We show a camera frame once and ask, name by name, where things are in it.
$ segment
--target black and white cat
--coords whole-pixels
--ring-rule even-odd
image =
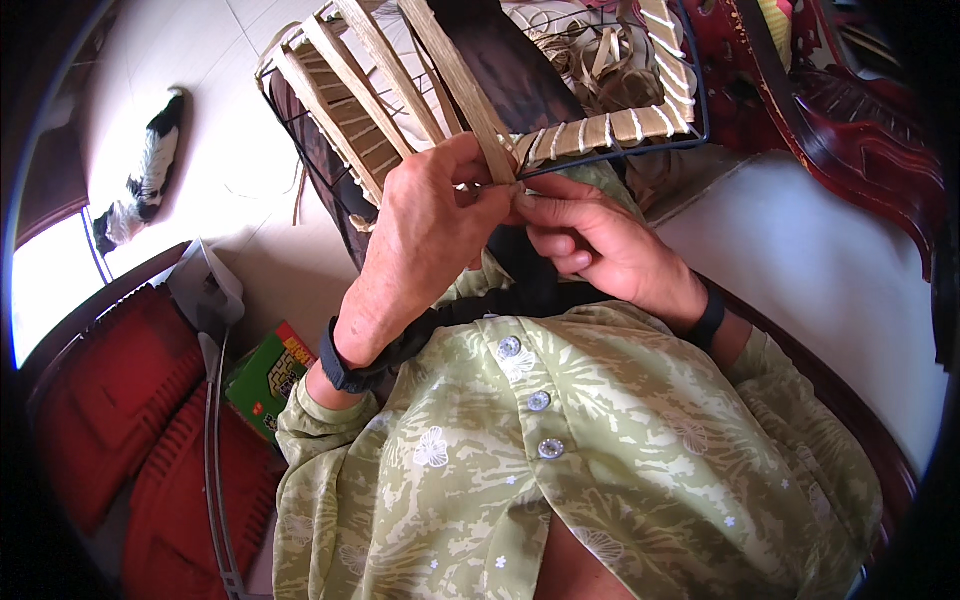
[[[129,243],[160,211],[170,184],[174,153],[183,119],[183,90],[172,87],[173,98],[147,125],[147,137],[139,164],[127,178],[127,191],[93,222],[93,239],[101,256]]]

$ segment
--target red plastic crate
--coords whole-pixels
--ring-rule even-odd
[[[226,598],[210,535],[204,480],[206,384],[177,412],[137,477],[121,582],[127,598]],[[238,568],[260,551],[280,471],[274,451],[221,408],[222,490]]]
[[[37,410],[37,453],[89,536],[204,376],[197,336],[164,292],[147,285],[102,316]]]

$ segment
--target green box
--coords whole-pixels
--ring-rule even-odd
[[[277,419],[296,383],[316,362],[317,356],[284,321],[230,372],[227,399],[254,431],[276,444]]]

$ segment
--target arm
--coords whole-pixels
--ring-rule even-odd
[[[541,256],[564,275],[582,276],[686,334],[707,308],[707,288],[658,236],[597,188],[557,175],[527,181],[542,196],[516,202]],[[709,353],[721,370],[733,366],[753,327],[727,311]]]
[[[348,289],[333,332],[334,347],[349,368],[369,366],[465,267],[479,264],[520,190],[488,186],[474,197],[455,189],[460,183],[491,183],[472,133],[407,158],[387,177],[363,272]],[[363,397],[335,390],[319,364],[304,385],[330,411],[349,410]]]

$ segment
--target person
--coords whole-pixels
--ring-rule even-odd
[[[509,287],[502,223],[618,300],[439,328],[382,410],[312,368],[276,435],[275,597],[842,598],[879,484],[810,382],[729,311],[706,351],[681,339],[708,289],[596,187],[455,188],[489,182],[469,132],[390,173],[331,327],[345,370],[438,299]]]

